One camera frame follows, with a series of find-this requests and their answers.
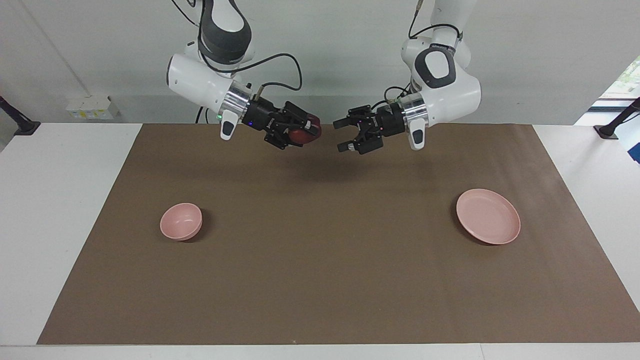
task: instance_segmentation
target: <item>table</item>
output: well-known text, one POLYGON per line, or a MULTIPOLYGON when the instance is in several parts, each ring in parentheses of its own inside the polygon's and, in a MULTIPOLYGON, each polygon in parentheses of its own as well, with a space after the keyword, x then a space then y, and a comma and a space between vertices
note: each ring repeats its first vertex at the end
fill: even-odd
MULTIPOLYGON (((635 359, 640 354, 640 343, 36 347, 139 130, 139 124, 43 124, 0 153, 0 358, 635 359)), ((601 140, 590 127, 535 130, 638 306, 640 167, 618 142, 601 140), (600 191, 604 188, 615 192, 600 191)))

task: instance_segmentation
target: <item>brown tablecloth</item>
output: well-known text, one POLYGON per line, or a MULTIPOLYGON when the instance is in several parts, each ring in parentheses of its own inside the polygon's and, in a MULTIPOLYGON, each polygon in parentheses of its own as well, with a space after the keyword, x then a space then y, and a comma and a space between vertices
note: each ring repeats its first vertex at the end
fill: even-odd
POLYGON ((640 315, 531 126, 441 124, 365 156, 324 130, 280 151, 239 128, 144 125, 40 344, 640 341, 640 315), (475 241, 470 188, 522 232, 475 241), (204 212, 187 243, 163 212, 204 212))

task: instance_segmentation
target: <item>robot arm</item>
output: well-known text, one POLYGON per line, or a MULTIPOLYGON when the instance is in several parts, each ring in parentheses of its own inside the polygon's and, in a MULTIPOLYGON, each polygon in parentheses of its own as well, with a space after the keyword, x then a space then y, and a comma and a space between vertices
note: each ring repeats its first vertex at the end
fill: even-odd
POLYGON ((211 109, 221 119, 220 137, 231 139, 242 123, 265 130, 265 141, 285 149, 301 147, 321 134, 320 120, 291 102, 283 108, 252 96, 237 71, 253 59, 251 27, 234 0, 198 0, 200 10, 198 40, 190 42, 184 54, 172 56, 166 82, 187 100, 211 109))
POLYGON ((372 112, 370 106, 349 110, 335 121, 338 129, 356 126, 358 136, 338 150, 360 154, 383 146, 382 137, 406 132, 413 150, 425 143, 425 128, 474 112, 481 98, 480 83, 467 74, 468 47, 461 42, 476 0, 436 0, 431 23, 433 38, 412 36, 403 45, 403 61, 411 70, 411 94, 372 112))

